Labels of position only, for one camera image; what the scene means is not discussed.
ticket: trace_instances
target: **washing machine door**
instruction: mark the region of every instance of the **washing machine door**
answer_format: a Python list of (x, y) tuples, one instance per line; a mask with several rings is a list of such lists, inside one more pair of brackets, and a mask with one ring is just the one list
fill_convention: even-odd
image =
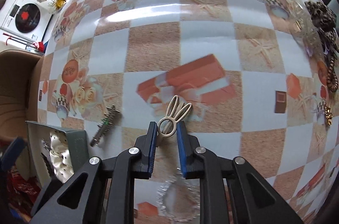
[(38, 26), (39, 21), (40, 10), (33, 3), (22, 6), (15, 16), (15, 26), (21, 33), (32, 32)]

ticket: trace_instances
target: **white fabric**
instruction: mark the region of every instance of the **white fabric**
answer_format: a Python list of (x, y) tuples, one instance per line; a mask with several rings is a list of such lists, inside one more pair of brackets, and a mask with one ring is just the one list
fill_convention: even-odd
[(50, 161), (56, 177), (62, 183), (74, 174), (66, 135), (60, 131), (50, 132)]

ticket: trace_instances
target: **printed starfish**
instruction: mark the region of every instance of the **printed starfish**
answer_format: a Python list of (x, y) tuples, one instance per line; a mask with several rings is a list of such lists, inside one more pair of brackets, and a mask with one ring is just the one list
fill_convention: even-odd
[(268, 67), (273, 68), (273, 63), (271, 62), (268, 52), (277, 46), (275, 44), (262, 44), (259, 40), (251, 39), (246, 35), (245, 38), (256, 48), (254, 55), (261, 54), (264, 57)]
[(112, 106), (112, 103), (110, 103), (109, 100), (118, 96), (118, 94), (114, 93), (114, 92), (107, 93), (107, 88), (108, 88), (108, 85), (109, 85), (109, 81), (110, 80), (107, 79), (105, 84), (104, 84), (104, 87), (103, 87), (103, 95), (102, 95), (103, 99), (102, 99), (102, 103), (101, 103), (101, 108), (102, 108), (102, 111), (104, 113), (108, 113), (108, 110), (107, 110), (106, 106), (108, 106), (108, 107)]
[(218, 18), (219, 15), (214, 11), (216, 5), (223, 4), (217, 0), (192, 0), (197, 5), (200, 5), (201, 10), (206, 10), (213, 18)]
[(75, 48), (72, 50), (72, 55), (77, 62), (81, 60), (83, 57), (87, 56), (89, 54), (88, 49), (85, 50), (84, 44), (82, 44), (81, 47)]
[(296, 105), (297, 110), (299, 110), (300, 108), (302, 109), (302, 113), (304, 115), (304, 119), (307, 119), (307, 113), (309, 112), (309, 106), (307, 105), (308, 101), (311, 100), (313, 98), (313, 95), (309, 95), (309, 96), (304, 96), (303, 93), (299, 94), (298, 96), (298, 103)]

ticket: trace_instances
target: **tablecloth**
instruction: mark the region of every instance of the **tablecloth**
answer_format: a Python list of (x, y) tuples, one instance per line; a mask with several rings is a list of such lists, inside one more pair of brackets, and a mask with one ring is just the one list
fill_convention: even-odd
[[(339, 106), (325, 64), (294, 38), (293, 1), (308, 0), (67, 0), (43, 62), (38, 121), (85, 129), (90, 141), (115, 104), (122, 118), (89, 148), (105, 159), (132, 147), (177, 94), (193, 104), (185, 122), (201, 146), (243, 156), (310, 221), (338, 173)], [(140, 223), (170, 223), (158, 189), (179, 166), (176, 137), (165, 139), (152, 178), (136, 181)]]

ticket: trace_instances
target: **green box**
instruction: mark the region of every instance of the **green box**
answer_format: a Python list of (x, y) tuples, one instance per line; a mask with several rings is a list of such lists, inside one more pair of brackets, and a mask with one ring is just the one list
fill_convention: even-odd
[(49, 158), (49, 152), (42, 147), (41, 140), (42, 138), (50, 138), (50, 129), (65, 133), (74, 172), (79, 170), (89, 160), (86, 130), (67, 129), (34, 121), (26, 121), (26, 124), (28, 131), (28, 147), (33, 158), (38, 180), (42, 186), (49, 181), (50, 176), (41, 156), (41, 153), (44, 153), (46, 157)]

